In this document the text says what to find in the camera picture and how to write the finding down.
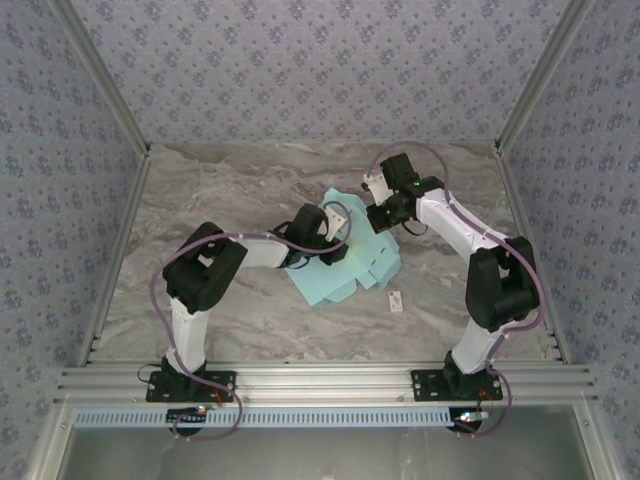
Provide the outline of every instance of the marble table surface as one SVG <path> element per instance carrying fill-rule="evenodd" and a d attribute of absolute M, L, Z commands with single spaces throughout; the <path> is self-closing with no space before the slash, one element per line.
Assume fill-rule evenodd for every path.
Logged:
<path fill-rule="evenodd" d="M 202 222 L 228 231 L 265 231 L 318 203 L 331 187 L 371 199 L 363 169 L 381 144 L 278 143 L 153 146 L 151 167 L 126 247 L 115 294 L 93 359 L 152 359 L 168 340 L 148 295 L 149 277 Z M 451 165 L 459 201 L 499 231 L 516 233 L 495 159 L 469 146 L 439 145 Z M 425 151 L 407 148 L 422 175 L 441 176 Z M 311 308 L 282 270 L 241 270 L 211 311 L 210 360 L 442 360 L 468 321 L 466 264 L 436 233 L 393 230 L 402 268 L 382 291 L 358 291 Z M 168 313 L 166 285 L 159 281 Z M 399 290 L 403 313 L 391 313 L 387 291 Z M 512 336 L 498 357 L 550 358 L 544 327 Z"/>

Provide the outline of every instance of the purple cable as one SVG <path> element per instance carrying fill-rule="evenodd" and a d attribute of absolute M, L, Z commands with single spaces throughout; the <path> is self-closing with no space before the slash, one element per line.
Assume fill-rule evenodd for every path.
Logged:
<path fill-rule="evenodd" d="M 162 262 L 162 264 L 153 272 L 153 274 L 151 275 L 151 280 L 149 281 L 149 296 L 151 297 L 151 305 L 153 305 L 153 309 L 155 310 L 156 314 L 158 315 L 158 317 L 160 318 L 160 320 L 162 320 L 162 323 L 164 325 L 165 330 L 167 331 L 167 336 L 169 337 L 169 344 L 171 345 L 171 348 L 173 349 L 173 354 L 175 356 L 176 362 L 178 363 L 178 366 L 180 367 L 180 369 L 184 372 L 184 374 L 191 378 L 192 380 L 195 380 L 196 382 L 202 383 L 203 385 L 207 385 L 209 387 L 213 387 L 213 388 L 217 388 L 222 390 L 223 392 L 227 392 L 229 395 L 231 395 L 231 397 L 235 400 L 235 402 L 238 404 L 238 415 L 235 419 L 235 421 L 233 422 L 233 425 L 231 425 L 231 427 L 229 427 L 227 430 L 225 430 L 222 433 L 219 433 L 217 435 L 207 435 L 207 436 L 197 436 L 197 437 L 184 437 L 182 435 L 180 435 L 177 431 L 178 428 L 178 423 L 180 423 L 180 420 L 184 417 L 184 415 L 179 416 L 176 421 L 173 424 L 173 433 L 177 438 L 182 438 L 186 441 L 193 441 L 193 442 L 207 442 L 207 441 L 211 441 L 211 440 L 221 440 L 223 438 L 228 437 L 229 435 L 231 435 L 233 432 L 235 432 L 238 429 L 238 425 L 240 425 L 240 422 L 242 421 L 242 412 L 243 412 L 243 406 L 242 406 L 242 400 L 240 400 L 240 397 L 238 396 L 238 394 L 236 392 L 234 392 L 232 389 L 228 388 L 226 385 L 222 385 L 221 383 L 217 383 L 217 382 L 212 382 L 210 380 L 206 380 L 204 378 L 198 377 L 197 375 L 194 375 L 193 372 L 191 372 L 187 366 L 184 364 L 184 362 L 182 361 L 182 358 L 180 357 L 180 355 L 178 354 L 178 347 L 176 345 L 176 339 L 173 335 L 173 328 L 171 327 L 171 323 L 169 322 L 169 320 L 167 319 L 167 317 L 164 315 L 164 313 L 162 312 L 162 309 L 160 308 L 160 305 L 158 304 L 158 299 L 156 297 L 156 282 L 158 281 L 158 277 L 160 276 L 160 274 L 162 273 L 162 270 L 169 265 L 171 262 L 173 262 L 174 260 L 177 260 L 178 258 L 180 258 L 182 255 L 184 255 L 187 252 L 190 252 L 191 250 L 194 250 L 195 248 L 198 248 L 201 245 L 204 245 L 205 243 L 211 243 L 211 242 L 215 242 L 216 240 L 221 240 L 223 238 L 246 238 L 249 240 L 255 239 L 255 240 L 273 240 L 274 242 L 278 242 L 278 243 L 282 243 L 286 246 L 288 246 L 289 248 L 293 248 L 296 250 L 299 250 L 303 253 L 314 253 L 314 254 L 322 254 L 322 253 L 331 253 L 334 252 L 336 250 L 338 250 L 340 247 L 342 247 L 345 242 L 347 241 L 347 238 L 349 238 L 349 235 L 351 235 L 351 227 L 352 227 L 352 223 L 351 223 L 351 215 L 349 213 L 349 209 L 347 207 L 345 207 L 342 203 L 336 201 L 336 200 L 330 200 L 328 202 L 325 202 L 324 206 L 328 206 L 328 205 L 337 205 L 338 207 L 340 207 L 347 219 L 347 232 L 345 233 L 344 238 L 337 243 L 336 245 L 329 247 L 329 248 L 319 248 L 319 249 L 313 249 L 313 248 L 306 248 L 306 247 L 301 247 L 300 245 L 296 245 L 295 243 L 292 243 L 288 240 L 285 240 L 284 238 L 280 238 L 277 237 L 274 234 L 271 233 L 233 233 L 233 232 L 224 232 L 224 233 L 218 233 L 216 235 L 210 235 L 208 237 L 204 237 L 201 238 L 199 240 L 196 240 L 193 243 L 190 243 L 189 245 L 181 248 L 180 250 L 178 250 L 176 253 L 172 254 L 169 256 L 169 258 L 165 259 L 164 262 Z"/>
<path fill-rule="evenodd" d="M 500 337 L 498 338 L 496 343 L 491 348 L 491 350 L 489 350 L 489 353 L 487 353 L 487 358 L 486 358 L 486 361 L 485 361 L 485 369 L 487 370 L 487 372 L 490 375 L 497 375 L 498 377 L 500 377 L 500 379 L 504 383 L 505 388 L 507 389 L 507 411 L 502 416 L 502 418 L 498 421 L 498 423 L 496 423 L 492 428 L 490 428 L 486 432 L 474 433 L 476 437 L 484 437 L 484 436 L 487 436 L 487 435 L 489 435 L 491 433 L 495 433 L 500 428 L 502 428 L 502 426 L 504 425 L 505 421 L 507 420 L 507 417 L 509 416 L 509 414 L 511 412 L 511 406 L 513 404 L 513 396 L 511 395 L 511 386 L 509 385 L 509 382 L 507 381 L 506 377 L 502 373 L 500 373 L 499 371 L 495 370 L 491 366 L 491 360 L 493 359 L 493 356 L 495 355 L 495 353 L 498 351 L 498 349 L 502 345 L 502 342 L 504 342 L 504 339 L 510 333 L 525 332 L 527 330 L 532 330 L 532 329 L 536 328 L 538 325 L 540 325 L 540 323 L 542 322 L 542 320 L 544 318 L 544 311 L 545 311 L 545 308 L 546 308 L 546 298 L 545 298 L 545 295 L 544 295 L 544 290 L 542 289 L 542 282 L 540 281 L 540 278 L 536 274 L 536 271 L 531 266 L 531 264 L 527 261 L 526 258 L 524 258 L 518 251 L 516 251 L 511 245 L 506 243 L 501 238 L 496 237 L 495 235 L 493 235 L 490 232 L 485 232 L 485 230 L 482 227 L 480 227 L 479 225 L 476 225 L 476 223 L 473 220 L 471 220 L 470 218 L 467 218 L 456 207 L 455 203 L 452 203 L 452 201 L 451 201 L 451 190 L 449 189 L 449 166 L 447 165 L 447 162 L 442 157 L 442 155 L 440 155 L 437 152 L 437 150 L 435 150 L 431 146 L 427 145 L 426 143 L 412 142 L 412 141 L 402 141 L 402 142 L 392 143 L 391 145 L 389 145 L 389 146 L 385 147 L 384 149 L 382 149 L 382 151 L 376 156 L 376 158 L 373 159 L 373 161 L 369 165 L 369 169 L 367 170 L 367 176 L 369 176 L 369 177 L 371 176 L 371 173 L 373 172 L 373 168 L 375 167 L 375 165 L 378 163 L 378 161 L 382 158 L 382 156 L 385 153 L 389 152 L 390 150 L 393 150 L 396 147 L 401 147 L 401 146 L 414 146 L 414 147 L 424 148 L 429 153 L 431 153 L 434 157 L 436 157 L 436 159 L 440 162 L 440 164 L 442 165 L 442 168 L 444 169 L 444 198 L 447 200 L 447 204 L 451 208 L 451 211 L 453 213 L 455 213 L 456 216 L 460 220 L 462 220 L 466 225 L 468 225 L 470 228 L 472 228 L 476 232 L 480 233 L 482 236 L 487 237 L 489 240 L 497 243 L 502 248 L 504 248 L 507 252 L 509 252 L 511 255 L 513 255 L 516 258 L 516 260 L 518 260 L 518 262 L 520 262 L 520 264 L 524 267 L 524 269 L 527 271 L 527 273 L 531 276 L 531 279 L 533 280 L 533 284 L 536 287 L 536 291 L 538 292 L 538 298 L 540 300 L 540 306 L 538 307 L 538 313 L 536 315 L 536 318 L 531 323 L 528 323 L 526 325 L 505 328 L 502 331 L 502 334 L 500 335 Z M 467 428 L 468 430 L 471 430 L 469 427 L 467 427 L 467 425 L 464 425 L 462 423 L 459 423 L 459 425 L 462 426 L 462 427 Z"/>

